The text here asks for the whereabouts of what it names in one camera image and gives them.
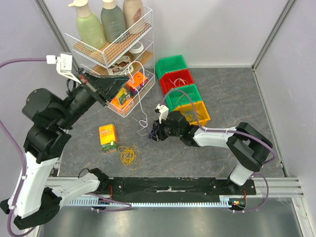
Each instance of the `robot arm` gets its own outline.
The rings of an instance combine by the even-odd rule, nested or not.
[[[64,130],[73,124],[96,102],[106,106],[117,95],[128,76],[96,76],[81,69],[74,76],[71,73],[72,56],[47,57],[49,64],[57,63],[57,72],[76,81],[75,88],[64,100],[50,91],[40,88],[27,98],[22,109],[24,115],[34,122],[25,143],[27,171],[24,184],[18,192],[18,185],[11,198],[0,203],[8,214],[14,208],[14,224],[20,229],[42,225],[50,221],[61,207],[89,192],[102,192],[107,186],[108,176],[99,169],[91,169],[82,178],[64,186],[45,188],[54,164],[71,138]],[[13,198],[18,195],[16,206]]]
[[[150,137],[155,141],[163,141],[169,136],[180,137],[187,146],[204,147],[215,146],[230,149],[238,160],[238,164],[229,175],[230,188],[234,185],[242,186],[253,172],[259,172],[266,161],[270,151],[262,144],[248,137],[227,133],[225,131],[241,131],[258,138],[272,148],[272,143],[261,133],[246,122],[236,127],[212,128],[207,131],[196,125],[190,125],[180,111],[168,113],[166,106],[158,105],[156,112],[159,119],[154,121]]]

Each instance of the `bottle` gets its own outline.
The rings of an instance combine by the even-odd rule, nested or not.
[[[77,8],[77,29],[81,40],[96,49],[102,48],[106,43],[106,39],[100,20],[91,12],[88,0],[74,0],[68,6]]]
[[[103,0],[101,22],[105,36],[111,43],[126,31],[123,12],[115,3],[115,0]]]
[[[142,0],[124,0],[123,13],[126,27],[130,28],[144,16],[144,6]],[[142,19],[135,26],[133,26],[129,32],[131,34],[137,34],[143,31],[144,27],[144,19]]]

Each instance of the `yellow and green box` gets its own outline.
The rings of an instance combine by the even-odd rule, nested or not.
[[[102,150],[105,153],[115,152],[118,150],[117,135],[115,133],[114,124],[108,124],[99,127],[100,141]]]

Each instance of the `white jar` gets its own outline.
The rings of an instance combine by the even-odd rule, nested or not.
[[[142,54],[144,51],[144,46],[141,42],[137,42],[136,44],[134,44],[129,52],[133,55],[134,60],[140,55]],[[142,60],[142,55],[137,59],[138,61]]]

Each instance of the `coiled yellow cord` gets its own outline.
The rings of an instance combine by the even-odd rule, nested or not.
[[[128,166],[130,170],[137,169],[140,164],[140,158],[139,158],[139,150],[136,145],[132,145],[129,147],[118,147],[118,152],[120,153],[120,160],[122,161],[123,165]],[[136,160],[139,160],[138,165],[135,168],[130,168],[129,166],[131,164],[134,164]]]

